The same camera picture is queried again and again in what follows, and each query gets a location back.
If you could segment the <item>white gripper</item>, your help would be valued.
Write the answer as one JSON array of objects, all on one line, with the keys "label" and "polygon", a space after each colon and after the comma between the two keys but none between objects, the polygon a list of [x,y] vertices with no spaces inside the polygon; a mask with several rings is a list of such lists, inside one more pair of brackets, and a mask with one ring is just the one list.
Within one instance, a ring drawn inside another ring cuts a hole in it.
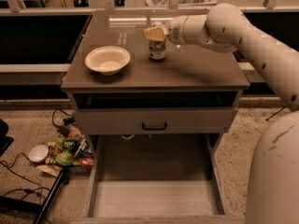
[{"label": "white gripper", "polygon": [[166,28],[163,25],[144,30],[148,40],[164,41],[168,39],[176,45],[202,45],[208,39],[206,15],[179,16],[171,20]]}]

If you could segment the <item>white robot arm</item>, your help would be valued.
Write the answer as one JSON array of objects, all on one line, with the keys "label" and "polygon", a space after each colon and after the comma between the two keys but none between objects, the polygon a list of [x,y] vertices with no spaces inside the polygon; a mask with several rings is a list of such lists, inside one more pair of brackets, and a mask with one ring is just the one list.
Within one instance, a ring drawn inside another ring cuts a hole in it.
[{"label": "white robot arm", "polygon": [[245,224],[299,224],[299,52],[252,25],[231,4],[218,4],[206,15],[178,16],[144,35],[218,52],[239,50],[291,110],[255,147]]}]

